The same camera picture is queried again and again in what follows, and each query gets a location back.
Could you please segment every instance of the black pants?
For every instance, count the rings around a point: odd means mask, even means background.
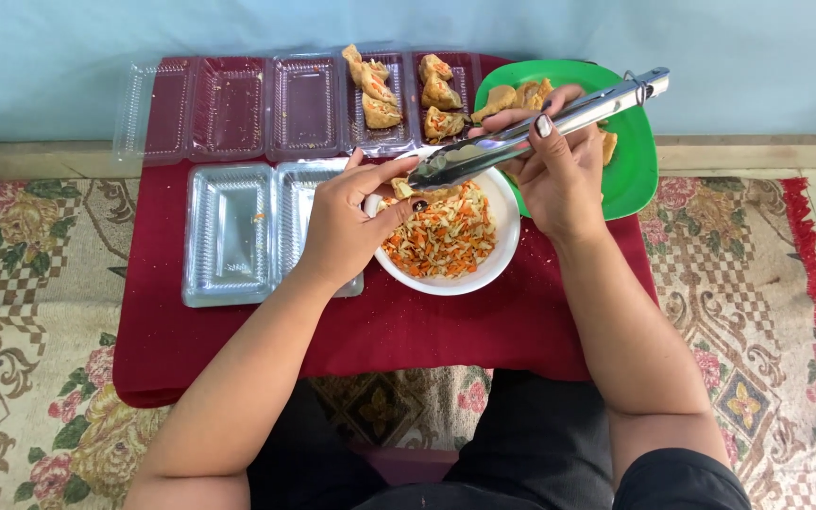
[[[610,472],[606,410],[593,385],[497,369],[474,438],[444,481],[547,509],[608,509]],[[254,509],[352,508],[387,487],[326,423],[305,380],[295,385],[247,477]]]

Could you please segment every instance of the metal tongs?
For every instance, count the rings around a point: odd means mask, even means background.
[[[606,119],[663,93],[669,87],[669,70],[657,67],[643,75],[626,71],[623,81],[576,99],[552,116],[560,134],[568,134],[591,122]],[[487,168],[530,150],[527,139],[532,116],[496,133],[482,134],[437,150],[418,163],[408,175],[408,185],[430,191],[457,186]]]

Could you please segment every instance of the patterned rug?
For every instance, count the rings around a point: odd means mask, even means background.
[[[119,508],[169,411],[129,408],[111,384],[137,186],[0,181],[0,508]],[[640,218],[660,306],[704,371],[754,506],[816,508],[816,296],[803,265],[816,255],[793,242],[783,196],[772,180],[662,179]],[[352,441],[457,449],[491,376],[453,366],[313,382]]]

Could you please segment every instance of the fingernail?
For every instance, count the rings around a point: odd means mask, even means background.
[[[540,113],[537,116],[537,120],[534,121],[534,131],[537,132],[540,138],[550,136],[550,133],[553,133],[553,122],[550,121],[550,117],[544,113]]]

